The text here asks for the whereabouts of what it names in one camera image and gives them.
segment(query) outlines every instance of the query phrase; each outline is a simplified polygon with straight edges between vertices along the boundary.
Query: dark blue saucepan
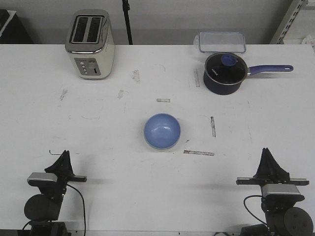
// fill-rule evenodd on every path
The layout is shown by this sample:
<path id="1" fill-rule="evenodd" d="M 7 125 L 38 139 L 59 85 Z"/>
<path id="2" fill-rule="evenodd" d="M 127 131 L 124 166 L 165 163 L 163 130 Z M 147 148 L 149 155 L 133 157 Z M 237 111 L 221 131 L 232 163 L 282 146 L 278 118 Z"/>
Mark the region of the dark blue saucepan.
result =
<path id="1" fill-rule="evenodd" d="M 235 92 L 249 75 L 292 70 L 292 65 L 257 65 L 248 68 L 244 60 L 233 53 L 215 53 L 206 60 L 203 80 L 212 92 L 227 95 Z"/>

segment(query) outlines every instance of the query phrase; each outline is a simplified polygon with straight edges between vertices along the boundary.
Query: saucepan handle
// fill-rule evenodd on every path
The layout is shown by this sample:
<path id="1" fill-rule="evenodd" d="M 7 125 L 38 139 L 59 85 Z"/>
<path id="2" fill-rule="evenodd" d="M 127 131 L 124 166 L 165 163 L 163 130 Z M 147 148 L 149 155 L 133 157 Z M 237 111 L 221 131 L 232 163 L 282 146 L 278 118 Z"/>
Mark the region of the saucepan handle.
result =
<path id="1" fill-rule="evenodd" d="M 249 69 L 250 75 L 255 75 L 260 72 L 265 71 L 292 71 L 293 66 L 292 65 L 257 65 L 257 66 L 251 66 Z"/>

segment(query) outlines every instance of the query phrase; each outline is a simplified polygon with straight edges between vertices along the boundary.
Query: white table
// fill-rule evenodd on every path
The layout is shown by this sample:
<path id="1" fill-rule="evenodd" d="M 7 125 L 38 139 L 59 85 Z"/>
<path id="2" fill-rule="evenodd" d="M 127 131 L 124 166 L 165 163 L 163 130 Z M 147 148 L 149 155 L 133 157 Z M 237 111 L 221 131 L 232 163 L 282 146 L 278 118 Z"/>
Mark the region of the white table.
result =
<path id="1" fill-rule="evenodd" d="M 211 232 L 258 224 L 243 199 L 260 194 L 259 186 L 235 180 L 256 173 L 264 147 L 292 178 L 310 181 L 298 187 L 306 199 L 296 205 L 315 219 L 311 46 L 248 45 L 248 66 L 291 64 L 294 71 L 254 75 L 227 96 L 204 86 L 205 58 L 193 46 L 117 46 L 112 73 L 101 81 L 79 78 L 64 45 L 0 45 L 0 53 L 1 229 L 28 221 L 24 205 L 39 190 L 27 177 L 56 161 L 49 150 L 65 149 L 74 173 L 88 177 L 72 183 L 85 197 L 88 230 Z M 169 150 L 143 139 L 156 113 L 180 122 L 181 138 Z M 260 199 L 248 206 L 264 220 Z M 59 220 L 83 229 L 81 199 L 70 188 Z"/>

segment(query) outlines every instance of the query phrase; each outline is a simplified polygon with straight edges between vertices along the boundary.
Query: toaster knob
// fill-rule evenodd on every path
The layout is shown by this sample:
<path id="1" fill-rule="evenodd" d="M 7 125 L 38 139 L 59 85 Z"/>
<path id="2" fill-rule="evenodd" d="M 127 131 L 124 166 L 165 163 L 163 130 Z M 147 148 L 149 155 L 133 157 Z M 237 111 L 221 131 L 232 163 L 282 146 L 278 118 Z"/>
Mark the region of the toaster knob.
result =
<path id="1" fill-rule="evenodd" d="M 95 68 L 95 62 L 94 61 L 88 62 L 88 68 L 94 69 Z"/>

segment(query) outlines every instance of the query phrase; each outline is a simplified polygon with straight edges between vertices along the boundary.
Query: toaster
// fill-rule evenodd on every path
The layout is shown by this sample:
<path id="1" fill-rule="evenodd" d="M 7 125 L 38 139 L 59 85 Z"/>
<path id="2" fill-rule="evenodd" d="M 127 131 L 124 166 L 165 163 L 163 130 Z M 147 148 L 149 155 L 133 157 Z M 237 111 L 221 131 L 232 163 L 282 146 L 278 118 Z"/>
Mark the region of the toaster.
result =
<path id="1" fill-rule="evenodd" d="M 65 50 L 80 77 L 86 80 L 107 77 L 115 54 L 108 13 L 100 9 L 77 11 L 66 37 Z"/>

